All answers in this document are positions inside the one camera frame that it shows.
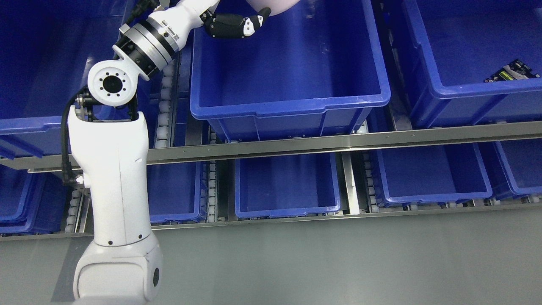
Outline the black white robotic hand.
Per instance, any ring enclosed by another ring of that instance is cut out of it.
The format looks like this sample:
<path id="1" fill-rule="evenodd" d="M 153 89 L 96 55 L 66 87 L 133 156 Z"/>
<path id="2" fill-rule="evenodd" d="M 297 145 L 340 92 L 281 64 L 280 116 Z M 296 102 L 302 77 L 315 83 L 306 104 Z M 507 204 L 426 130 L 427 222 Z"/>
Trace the black white robotic hand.
<path id="1" fill-rule="evenodd" d="M 214 38 L 244 39 L 258 31 L 272 13 L 265 6 L 252 16 L 219 14 L 211 11 L 217 4 L 219 0 L 180 0 L 164 11 L 164 19 L 171 22 L 174 30 L 190 32 L 204 27 L 207 35 Z"/>

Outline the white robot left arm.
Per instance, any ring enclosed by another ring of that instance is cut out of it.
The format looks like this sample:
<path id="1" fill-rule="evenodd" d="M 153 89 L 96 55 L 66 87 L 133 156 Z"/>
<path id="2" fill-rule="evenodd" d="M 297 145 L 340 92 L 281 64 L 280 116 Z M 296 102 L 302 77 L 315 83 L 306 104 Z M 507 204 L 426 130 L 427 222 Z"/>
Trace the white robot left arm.
<path id="1" fill-rule="evenodd" d="M 91 97 L 113 107 L 131 102 L 138 80 L 148 81 L 168 66 L 218 3 L 180 0 L 134 26 L 122 26 L 122 38 L 113 46 L 118 58 L 89 71 Z M 94 220 L 94 239 L 74 272 L 74 304 L 145 305 L 159 292 L 164 260 L 149 216 L 147 120 L 140 111 L 129 120 L 96 123 L 83 114 L 69 104 L 63 116 L 70 150 L 83 170 L 75 182 L 89 189 Z"/>

